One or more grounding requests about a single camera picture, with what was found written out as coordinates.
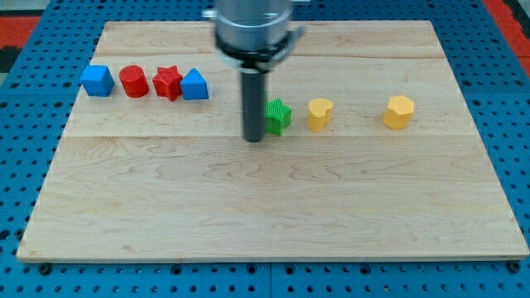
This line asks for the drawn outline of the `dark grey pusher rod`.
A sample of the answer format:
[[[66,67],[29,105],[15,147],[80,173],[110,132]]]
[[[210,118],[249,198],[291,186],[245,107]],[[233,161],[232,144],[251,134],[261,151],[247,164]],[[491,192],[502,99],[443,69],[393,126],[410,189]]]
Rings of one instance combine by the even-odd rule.
[[[266,132],[266,75],[241,73],[243,138],[260,142]]]

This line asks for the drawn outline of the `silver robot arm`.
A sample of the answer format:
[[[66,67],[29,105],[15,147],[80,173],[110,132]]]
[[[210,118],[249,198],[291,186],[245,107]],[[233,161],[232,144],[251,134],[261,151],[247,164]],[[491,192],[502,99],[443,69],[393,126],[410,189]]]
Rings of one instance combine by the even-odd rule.
[[[215,49],[239,71],[243,138],[260,142],[267,74],[294,51],[305,28],[290,28],[290,0],[215,0],[202,17],[214,25]]]

